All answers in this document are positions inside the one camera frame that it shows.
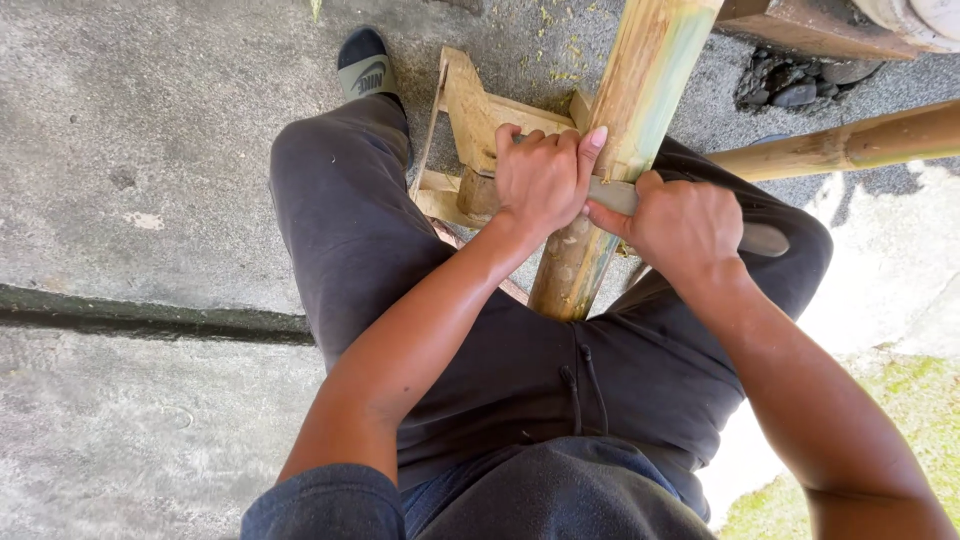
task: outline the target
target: nike logo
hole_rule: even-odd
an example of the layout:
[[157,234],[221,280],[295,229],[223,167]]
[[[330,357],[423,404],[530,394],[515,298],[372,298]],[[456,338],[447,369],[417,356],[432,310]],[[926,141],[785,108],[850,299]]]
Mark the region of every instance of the nike logo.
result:
[[382,61],[375,61],[370,64],[367,69],[363,70],[363,73],[357,77],[357,80],[353,83],[350,90],[359,89],[360,94],[363,95],[374,88],[380,88],[383,86],[383,75],[386,72],[387,64]]

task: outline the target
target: hand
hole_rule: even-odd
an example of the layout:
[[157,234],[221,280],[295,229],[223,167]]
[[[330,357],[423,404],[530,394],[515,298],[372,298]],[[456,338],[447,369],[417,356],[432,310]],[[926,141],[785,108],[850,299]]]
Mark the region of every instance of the hand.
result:
[[626,240],[674,287],[740,259],[736,248],[743,214],[732,191],[706,182],[665,184],[656,171],[647,171],[637,179],[636,193],[640,200],[634,216],[588,201],[588,217]]
[[575,130],[544,136],[535,130],[519,143],[520,127],[496,130],[496,193],[500,213],[510,214],[537,242],[585,210],[590,173],[607,140],[600,127],[581,140]]

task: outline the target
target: person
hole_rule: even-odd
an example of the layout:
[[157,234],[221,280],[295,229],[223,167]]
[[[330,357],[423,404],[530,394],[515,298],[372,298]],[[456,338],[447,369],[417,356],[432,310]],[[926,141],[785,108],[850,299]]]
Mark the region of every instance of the person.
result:
[[[747,396],[818,538],[956,538],[917,460],[794,320],[826,229],[667,138],[628,217],[587,202],[607,130],[495,134],[500,211],[457,251],[406,194],[408,126],[382,38],[345,42],[348,102],[287,126],[277,221],[327,376],[251,538],[710,538],[694,471]],[[497,288],[587,215],[654,270],[587,321]],[[738,253],[743,222],[780,257]]]

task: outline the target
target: fingernail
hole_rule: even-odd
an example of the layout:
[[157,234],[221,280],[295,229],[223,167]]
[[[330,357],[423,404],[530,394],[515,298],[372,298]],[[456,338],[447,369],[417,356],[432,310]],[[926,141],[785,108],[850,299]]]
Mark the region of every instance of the fingernail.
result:
[[607,142],[607,126],[600,126],[593,130],[593,135],[590,136],[590,144],[600,148],[605,142]]

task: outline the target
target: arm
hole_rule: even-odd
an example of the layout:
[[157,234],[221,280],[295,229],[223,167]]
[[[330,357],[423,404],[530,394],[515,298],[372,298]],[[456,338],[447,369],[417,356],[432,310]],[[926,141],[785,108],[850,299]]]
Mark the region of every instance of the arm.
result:
[[519,130],[505,124],[496,132],[500,212],[344,351],[277,483],[322,465],[357,463],[396,484],[400,422],[449,364],[500,282],[583,209],[606,135],[601,128],[599,137],[581,141],[573,130],[549,137],[535,131],[514,144]]
[[590,219],[658,269],[730,356],[771,446],[804,487],[818,538],[956,538],[897,428],[764,296],[736,252],[732,192],[646,173],[628,217]]

